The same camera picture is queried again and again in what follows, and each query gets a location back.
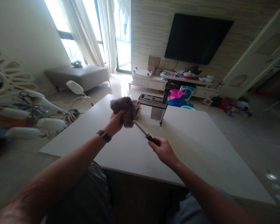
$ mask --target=gray ottoman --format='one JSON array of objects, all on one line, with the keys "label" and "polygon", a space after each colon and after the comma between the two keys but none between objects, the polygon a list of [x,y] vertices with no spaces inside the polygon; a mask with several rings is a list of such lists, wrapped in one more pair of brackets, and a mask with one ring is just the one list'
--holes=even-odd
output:
[{"label": "gray ottoman", "polygon": [[67,87],[65,83],[69,80],[78,83],[85,92],[105,81],[110,83],[108,70],[92,65],[84,65],[82,68],[67,65],[46,70],[44,73],[51,83],[56,86],[57,91],[59,91],[58,87]]}]

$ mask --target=left hand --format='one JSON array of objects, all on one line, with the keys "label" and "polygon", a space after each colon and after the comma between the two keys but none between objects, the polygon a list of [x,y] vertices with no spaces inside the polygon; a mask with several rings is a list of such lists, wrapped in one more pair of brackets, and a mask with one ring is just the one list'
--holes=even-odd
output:
[{"label": "left hand", "polygon": [[123,121],[121,120],[121,116],[127,112],[126,110],[121,110],[117,114],[114,112],[111,114],[111,118],[109,124],[103,129],[107,132],[111,137],[113,137],[117,132],[119,132],[123,126]]}]

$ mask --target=drawer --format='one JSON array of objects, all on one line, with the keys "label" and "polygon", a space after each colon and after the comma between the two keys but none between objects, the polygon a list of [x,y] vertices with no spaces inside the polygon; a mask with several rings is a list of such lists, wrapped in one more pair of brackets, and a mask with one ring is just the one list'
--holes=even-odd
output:
[{"label": "drawer", "polygon": [[133,78],[133,83],[137,85],[148,86],[149,80],[141,79],[141,78]]},{"label": "drawer", "polygon": [[158,90],[164,90],[165,88],[165,83],[163,82],[155,82],[155,81],[149,81],[148,87],[152,89],[158,89]]},{"label": "drawer", "polygon": [[214,91],[197,89],[193,95],[196,95],[196,96],[205,96],[205,97],[212,97],[215,93],[216,93],[216,92],[214,92]]}]

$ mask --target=hand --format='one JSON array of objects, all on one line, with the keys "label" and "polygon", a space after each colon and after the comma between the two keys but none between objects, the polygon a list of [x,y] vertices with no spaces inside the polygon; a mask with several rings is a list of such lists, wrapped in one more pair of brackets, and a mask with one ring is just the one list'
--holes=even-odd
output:
[{"label": "hand", "polygon": [[121,110],[117,114],[114,112],[111,114],[111,118],[109,124],[103,129],[107,132],[111,137],[113,137],[117,132],[119,132],[123,126],[123,121],[121,120],[121,116],[127,112],[126,110]]},{"label": "hand", "polygon": [[179,162],[179,159],[174,154],[174,151],[172,150],[171,145],[169,144],[167,139],[159,137],[154,137],[153,139],[159,141],[159,143],[161,144],[160,147],[158,147],[152,141],[148,141],[148,144],[163,163],[171,168],[173,165]]}]

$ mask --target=television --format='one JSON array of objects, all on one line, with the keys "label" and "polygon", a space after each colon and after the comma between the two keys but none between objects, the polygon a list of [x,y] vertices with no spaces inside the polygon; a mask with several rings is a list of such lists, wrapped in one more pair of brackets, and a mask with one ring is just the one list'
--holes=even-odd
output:
[{"label": "television", "polygon": [[175,13],[165,58],[209,64],[233,23]]}]

